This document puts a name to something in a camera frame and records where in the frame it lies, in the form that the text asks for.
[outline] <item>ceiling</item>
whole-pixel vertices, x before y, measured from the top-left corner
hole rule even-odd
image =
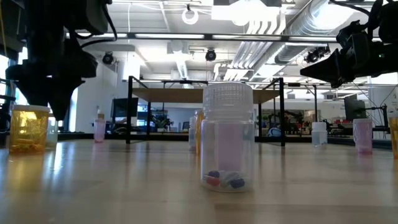
[[[296,0],[295,6],[286,9],[286,21],[289,21],[307,3],[307,0]],[[213,1],[202,1],[201,6],[192,5],[193,9],[201,10],[198,13],[198,21],[189,25],[182,20],[182,12],[186,5],[161,5],[160,3],[151,4],[117,4],[108,6],[109,14],[113,20],[116,30],[123,32],[160,32],[160,33],[211,33],[211,34],[244,34],[249,26],[236,26],[232,21],[217,21],[211,19],[211,7]],[[367,17],[360,12],[353,15],[341,26],[337,27],[330,35],[336,35],[338,31],[347,26],[351,21],[360,19],[366,22]],[[141,66],[141,73],[146,79],[156,77],[156,74],[170,74],[177,69],[174,60],[167,55],[167,43],[169,40],[118,40],[111,44],[97,44],[87,50],[95,52],[97,57],[101,57],[105,51],[114,51],[114,56],[118,60],[125,60],[128,51],[137,52],[145,61]],[[239,50],[241,42],[228,41],[205,41],[188,40],[184,41],[188,45],[188,52],[191,54],[186,61],[188,76],[190,70],[203,70],[213,72],[217,63],[230,63]],[[330,44],[330,50],[338,48],[338,44]],[[207,49],[214,49],[217,58],[214,62],[206,62],[205,54]],[[274,76],[282,75],[289,82],[305,82],[299,75],[301,68],[307,66],[303,62],[303,57],[298,56],[289,66],[281,70]]]

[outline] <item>black metal frame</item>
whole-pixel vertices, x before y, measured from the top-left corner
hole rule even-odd
[[[146,135],[138,134],[138,135],[131,135],[131,101],[132,101],[132,81],[135,80],[138,82],[141,86],[144,88],[148,88],[145,84],[143,84],[140,80],[138,80],[136,77],[129,76],[128,80],[128,96],[127,96],[127,104],[129,105],[127,107],[127,128],[125,132],[125,139],[126,139],[126,144],[130,144],[131,140],[176,140],[176,141],[187,141],[188,136],[159,136],[159,135],[150,135],[150,104],[151,102],[148,102],[148,107],[147,107],[147,131]],[[191,80],[164,80],[163,82],[163,88],[165,88],[166,83],[181,83],[181,84],[192,84],[192,83],[202,83],[208,85],[207,81],[191,81]],[[273,82],[271,82],[270,85],[267,85],[263,90],[266,88],[270,87],[271,85],[274,86],[279,82],[279,95],[281,96],[280,98],[280,120],[284,120],[285,116],[285,105],[284,105],[284,79],[283,78],[277,78]],[[259,124],[261,124],[261,104],[258,104],[259,107]],[[280,142],[281,146],[285,146],[285,126],[284,123],[280,123],[280,130],[281,130],[281,137],[265,137],[262,136],[262,130],[259,128],[259,136],[256,136],[255,140],[256,142]]]

